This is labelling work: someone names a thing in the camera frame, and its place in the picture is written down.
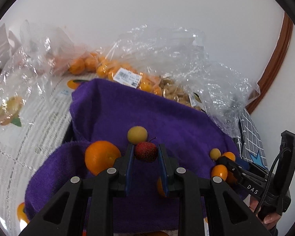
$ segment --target plaid fabric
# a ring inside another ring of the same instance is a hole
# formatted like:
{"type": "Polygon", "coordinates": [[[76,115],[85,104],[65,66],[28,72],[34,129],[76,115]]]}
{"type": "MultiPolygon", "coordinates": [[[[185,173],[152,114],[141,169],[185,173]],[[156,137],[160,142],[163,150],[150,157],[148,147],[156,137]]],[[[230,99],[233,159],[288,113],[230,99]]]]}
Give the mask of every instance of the plaid fabric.
{"type": "Polygon", "coordinates": [[[242,159],[268,169],[260,135],[246,109],[244,109],[240,117],[239,129],[241,136],[234,139],[234,141],[241,153],[242,159]]]}

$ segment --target price label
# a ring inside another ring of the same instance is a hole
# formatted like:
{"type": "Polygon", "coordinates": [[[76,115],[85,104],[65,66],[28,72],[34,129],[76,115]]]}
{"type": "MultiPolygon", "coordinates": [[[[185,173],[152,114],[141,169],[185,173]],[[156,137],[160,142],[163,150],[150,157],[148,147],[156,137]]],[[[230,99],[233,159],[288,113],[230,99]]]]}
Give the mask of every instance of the price label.
{"type": "Polygon", "coordinates": [[[137,75],[127,69],[120,68],[113,76],[113,80],[122,85],[126,85],[136,89],[140,85],[142,76],[137,75]]]}

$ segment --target metal screw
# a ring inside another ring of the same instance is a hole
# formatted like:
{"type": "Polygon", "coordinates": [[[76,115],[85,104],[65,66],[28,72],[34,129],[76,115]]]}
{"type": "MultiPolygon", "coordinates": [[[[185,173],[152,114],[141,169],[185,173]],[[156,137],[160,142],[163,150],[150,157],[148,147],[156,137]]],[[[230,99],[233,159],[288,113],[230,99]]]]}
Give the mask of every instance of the metal screw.
{"type": "Polygon", "coordinates": [[[186,169],[185,168],[182,168],[182,167],[177,168],[176,171],[179,174],[185,174],[186,173],[186,169]]]}
{"type": "Polygon", "coordinates": [[[80,178],[78,176],[74,176],[70,179],[71,183],[76,184],[80,181],[80,178]]]}
{"type": "Polygon", "coordinates": [[[108,174],[115,174],[117,172],[117,170],[115,169],[115,168],[109,168],[108,170],[107,170],[107,173],[108,174]]]}
{"type": "Polygon", "coordinates": [[[219,176],[214,176],[213,177],[213,182],[215,182],[215,183],[221,183],[222,182],[222,178],[220,178],[219,176]]]}

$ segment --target red strawberry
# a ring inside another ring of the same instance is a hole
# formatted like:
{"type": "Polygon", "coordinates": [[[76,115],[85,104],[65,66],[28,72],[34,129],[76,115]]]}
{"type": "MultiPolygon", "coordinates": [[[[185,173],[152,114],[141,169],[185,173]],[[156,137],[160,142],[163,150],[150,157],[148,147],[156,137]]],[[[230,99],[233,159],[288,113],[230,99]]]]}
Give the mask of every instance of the red strawberry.
{"type": "Polygon", "coordinates": [[[157,148],[156,145],[150,142],[141,142],[136,145],[134,150],[134,156],[138,160],[145,162],[153,162],[157,158],[157,148]]]}

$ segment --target barcode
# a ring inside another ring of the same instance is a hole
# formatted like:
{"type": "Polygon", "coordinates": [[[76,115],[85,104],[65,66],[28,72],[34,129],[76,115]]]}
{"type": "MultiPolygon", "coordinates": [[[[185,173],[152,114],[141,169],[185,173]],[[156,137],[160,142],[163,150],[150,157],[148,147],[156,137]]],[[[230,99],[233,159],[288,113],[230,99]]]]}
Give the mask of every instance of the barcode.
{"type": "Polygon", "coordinates": [[[123,72],[119,72],[118,74],[120,76],[120,78],[122,78],[123,80],[127,81],[129,78],[129,75],[123,73],[123,72]]]}

